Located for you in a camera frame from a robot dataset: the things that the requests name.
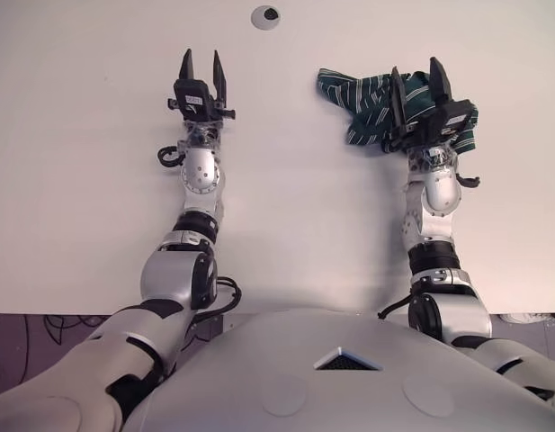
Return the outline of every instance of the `striped fabric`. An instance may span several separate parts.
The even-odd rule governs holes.
[[[429,75],[415,72],[401,75],[405,84],[407,123],[414,122],[419,115],[434,108],[429,94]],[[334,104],[349,111],[354,119],[347,131],[347,142],[355,146],[379,144],[389,152],[388,140],[392,127],[389,112],[390,75],[377,75],[356,79],[329,69],[320,69],[318,87]],[[477,107],[473,110],[466,128],[452,139],[452,148],[463,153],[475,148],[473,128],[477,125]]]

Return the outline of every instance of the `white table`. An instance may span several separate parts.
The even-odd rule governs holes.
[[[157,150],[186,48],[211,83],[218,49],[237,120],[223,133],[219,270],[240,312],[379,309],[405,295],[406,162],[345,145],[320,67],[427,70],[479,107],[455,236],[491,312],[555,311],[555,0],[0,1],[0,312],[111,313],[180,209]]]

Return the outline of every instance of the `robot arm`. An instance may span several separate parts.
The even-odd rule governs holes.
[[[457,154],[450,144],[470,120],[469,100],[455,102],[443,66],[431,58],[429,90],[435,109],[414,123],[405,117],[405,89],[394,67],[391,112],[394,128],[389,147],[407,152],[407,212],[402,236],[411,268],[409,325],[447,344],[461,336],[489,338],[491,321],[455,252],[452,217],[461,201]],[[473,180],[473,186],[479,183]],[[389,307],[382,313],[384,318]]]
[[[457,173],[450,147],[470,115],[469,101],[451,99],[443,66],[431,59],[429,88],[436,110],[419,123],[406,124],[403,83],[394,68],[391,104],[396,127],[391,146],[408,157],[407,211],[402,235],[411,268],[409,326],[462,351],[547,401],[555,408],[555,362],[512,340],[491,338],[491,320],[461,269],[452,238],[452,216],[461,201],[461,185],[479,179]],[[384,318],[389,307],[380,314]]]
[[[1,394],[0,432],[120,430],[173,371],[196,311],[210,307],[217,294],[214,245],[223,186],[219,136],[223,117],[235,117],[225,110],[217,52],[214,81],[215,101],[205,83],[192,79],[187,50],[174,85],[175,103],[168,101],[182,111],[188,130],[177,163],[184,209],[143,268],[143,302],[116,312],[49,370]],[[160,160],[164,156],[160,151]]]

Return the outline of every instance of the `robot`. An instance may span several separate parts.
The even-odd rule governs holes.
[[[172,110],[187,138],[158,158],[181,167],[184,207],[150,255],[143,302],[119,310],[49,370],[0,395],[0,432],[104,431],[555,431],[555,362],[491,338],[491,322],[452,238],[463,179],[450,143],[472,104],[453,101],[431,58],[435,109],[404,114],[392,72],[389,135],[407,153],[403,239],[411,293],[379,316],[329,310],[260,314],[175,368],[188,329],[235,307],[240,290],[217,276],[215,242],[225,182],[220,131],[226,79],[217,51],[214,85],[193,78],[187,50]],[[217,285],[231,303],[207,310]],[[385,320],[408,305],[409,328]]]

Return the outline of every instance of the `floor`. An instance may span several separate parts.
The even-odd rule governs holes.
[[[52,326],[59,327],[60,319],[51,317],[48,323],[43,315],[0,314],[0,393],[55,364],[67,351],[91,334],[93,329],[87,325],[92,327],[102,322],[97,317],[81,317],[85,321],[83,323],[79,317],[66,316],[64,324],[75,326],[59,334],[59,330]],[[494,316],[492,321],[495,338],[511,338],[555,360],[555,320],[508,324]],[[206,341],[222,330],[222,319],[201,323],[187,335],[178,364],[187,361]]]

